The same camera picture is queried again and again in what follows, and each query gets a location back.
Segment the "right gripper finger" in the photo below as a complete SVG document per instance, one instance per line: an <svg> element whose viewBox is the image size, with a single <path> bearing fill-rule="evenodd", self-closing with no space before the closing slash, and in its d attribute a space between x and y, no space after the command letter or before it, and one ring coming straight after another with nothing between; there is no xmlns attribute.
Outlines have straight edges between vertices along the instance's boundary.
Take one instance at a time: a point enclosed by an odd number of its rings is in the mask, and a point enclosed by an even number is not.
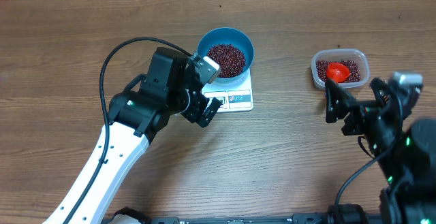
<svg viewBox="0 0 436 224"><path fill-rule="evenodd" d="M355 102L355 97L334 80L325 81L326 92L326 122L335 123L344 119L349 113L349 104Z"/></svg>
<svg viewBox="0 0 436 224"><path fill-rule="evenodd" d="M398 108L397 91L399 82L393 78L382 80L374 78L370 82L370 87L375 96L375 100L371 102L370 108Z"/></svg>

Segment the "red scoop with blue handle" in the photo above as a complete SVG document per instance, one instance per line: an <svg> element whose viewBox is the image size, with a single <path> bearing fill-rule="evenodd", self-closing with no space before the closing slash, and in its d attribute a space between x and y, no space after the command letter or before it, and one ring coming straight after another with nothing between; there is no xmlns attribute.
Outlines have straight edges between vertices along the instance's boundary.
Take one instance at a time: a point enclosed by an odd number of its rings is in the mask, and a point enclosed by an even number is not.
<svg viewBox="0 0 436 224"><path fill-rule="evenodd" d="M350 76L350 70L340 63L330 63L326 69L327 79L331 79L336 83L345 82Z"/></svg>

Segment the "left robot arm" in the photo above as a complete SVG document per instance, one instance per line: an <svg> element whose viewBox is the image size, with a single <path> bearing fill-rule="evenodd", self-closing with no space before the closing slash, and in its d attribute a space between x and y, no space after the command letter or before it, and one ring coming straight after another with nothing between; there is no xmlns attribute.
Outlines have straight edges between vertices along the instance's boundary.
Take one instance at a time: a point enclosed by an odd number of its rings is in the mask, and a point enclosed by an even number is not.
<svg viewBox="0 0 436 224"><path fill-rule="evenodd" d="M101 223L127 173L173 114L208 126L221 102L201 90L220 71L209 57L158 47L147 74L110 101L91 156L47 223Z"/></svg>

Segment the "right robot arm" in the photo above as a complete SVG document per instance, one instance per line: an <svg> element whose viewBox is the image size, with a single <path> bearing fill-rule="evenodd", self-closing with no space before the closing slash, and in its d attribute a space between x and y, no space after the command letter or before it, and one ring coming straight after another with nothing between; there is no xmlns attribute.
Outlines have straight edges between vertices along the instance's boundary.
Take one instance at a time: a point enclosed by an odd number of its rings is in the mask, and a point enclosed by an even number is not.
<svg viewBox="0 0 436 224"><path fill-rule="evenodd" d="M334 80L325 82L326 122L344 121L343 135L355 135L372 159L351 175L330 207L330 223L434 223L435 119L421 118L404 130L423 87L421 78L401 74L372 79L375 98L358 101ZM379 195L380 214L370 217L359 205L340 204L346 187L378 163L388 186Z"/></svg>

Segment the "white digital kitchen scale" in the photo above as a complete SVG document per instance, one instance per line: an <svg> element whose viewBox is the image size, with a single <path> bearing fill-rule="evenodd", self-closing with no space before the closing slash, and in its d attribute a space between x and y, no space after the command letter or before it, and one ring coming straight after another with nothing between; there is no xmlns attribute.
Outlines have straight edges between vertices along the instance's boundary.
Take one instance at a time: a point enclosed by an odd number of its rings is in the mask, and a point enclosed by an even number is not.
<svg viewBox="0 0 436 224"><path fill-rule="evenodd" d="M250 69L233 78L217 78L202 89L202 94L221 102L218 113L248 112L253 109L253 90Z"/></svg>

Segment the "red beans in bowl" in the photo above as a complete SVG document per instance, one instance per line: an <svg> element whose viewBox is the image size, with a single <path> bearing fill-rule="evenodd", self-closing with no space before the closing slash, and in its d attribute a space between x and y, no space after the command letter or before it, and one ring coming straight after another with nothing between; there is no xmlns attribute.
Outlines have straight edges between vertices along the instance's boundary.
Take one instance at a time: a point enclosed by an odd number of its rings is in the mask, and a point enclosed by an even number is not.
<svg viewBox="0 0 436 224"><path fill-rule="evenodd" d="M219 78L233 78L243 73L246 58L243 52L232 44L217 44L209 48L207 56L220 68Z"/></svg>

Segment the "blue metal bowl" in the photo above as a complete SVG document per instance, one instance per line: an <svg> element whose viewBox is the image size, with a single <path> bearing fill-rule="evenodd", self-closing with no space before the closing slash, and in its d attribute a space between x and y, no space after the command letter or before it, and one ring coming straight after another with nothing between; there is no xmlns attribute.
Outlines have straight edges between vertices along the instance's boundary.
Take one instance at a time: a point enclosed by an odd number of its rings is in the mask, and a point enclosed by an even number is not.
<svg viewBox="0 0 436 224"><path fill-rule="evenodd" d="M232 44L240 49L246 58L244 71L251 68L255 49L252 41L242 31L231 27L213 29L201 38L197 47L197 53L202 57L207 56L209 48L217 44Z"/></svg>

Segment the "red adzuki beans in container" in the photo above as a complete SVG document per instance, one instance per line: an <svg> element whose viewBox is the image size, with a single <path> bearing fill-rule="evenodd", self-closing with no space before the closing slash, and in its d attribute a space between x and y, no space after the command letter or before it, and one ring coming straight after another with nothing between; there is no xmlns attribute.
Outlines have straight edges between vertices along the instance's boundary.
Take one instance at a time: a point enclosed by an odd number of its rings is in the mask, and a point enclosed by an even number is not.
<svg viewBox="0 0 436 224"><path fill-rule="evenodd" d="M346 61L337 61L336 64L339 63L346 67L348 69L349 75L344 78L343 75L341 75L339 82L341 83L350 83L350 82L358 82L360 81L360 72L358 69L357 62L353 60L346 60ZM326 81L328 79L328 66L332 64L332 62L329 61L316 61L316 70L318 77L321 81Z"/></svg>

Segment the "clear plastic container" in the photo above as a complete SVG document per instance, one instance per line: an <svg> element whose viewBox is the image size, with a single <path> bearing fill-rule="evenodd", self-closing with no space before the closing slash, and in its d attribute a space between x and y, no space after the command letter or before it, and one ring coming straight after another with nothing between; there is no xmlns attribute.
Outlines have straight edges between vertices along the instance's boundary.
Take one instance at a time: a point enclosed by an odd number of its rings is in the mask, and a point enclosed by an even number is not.
<svg viewBox="0 0 436 224"><path fill-rule="evenodd" d="M371 73L366 56L359 50L353 48L330 49L318 52L311 60L311 73L313 82L316 88L325 89L325 82L320 78L317 71L317 62L338 62L338 61L354 61L357 64L357 71L360 74L360 79L355 82L342 82L339 85L345 89L357 88L364 85L370 78Z"/></svg>

